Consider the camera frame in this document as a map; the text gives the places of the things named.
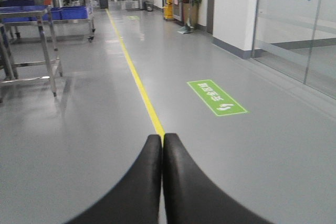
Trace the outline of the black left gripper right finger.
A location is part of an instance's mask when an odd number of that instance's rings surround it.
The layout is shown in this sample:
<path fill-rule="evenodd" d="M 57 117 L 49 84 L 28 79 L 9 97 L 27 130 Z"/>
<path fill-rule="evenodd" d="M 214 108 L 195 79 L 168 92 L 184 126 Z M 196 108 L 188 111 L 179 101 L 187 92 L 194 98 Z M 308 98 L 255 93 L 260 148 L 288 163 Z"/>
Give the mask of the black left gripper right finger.
<path fill-rule="evenodd" d="M 162 175 L 168 223 L 268 223 L 213 183 L 175 133 L 164 136 Z"/>

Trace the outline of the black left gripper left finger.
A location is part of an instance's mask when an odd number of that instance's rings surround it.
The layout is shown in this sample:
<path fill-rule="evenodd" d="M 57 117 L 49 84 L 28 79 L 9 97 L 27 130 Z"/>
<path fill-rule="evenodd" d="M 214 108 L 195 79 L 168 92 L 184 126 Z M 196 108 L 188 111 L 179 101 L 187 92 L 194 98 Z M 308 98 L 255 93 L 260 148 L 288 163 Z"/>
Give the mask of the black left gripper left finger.
<path fill-rule="evenodd" d="M 104 197 L 68 222 L 158 223 L 161 170 L 161 137 L 151 134 L 120 181 Z"/>

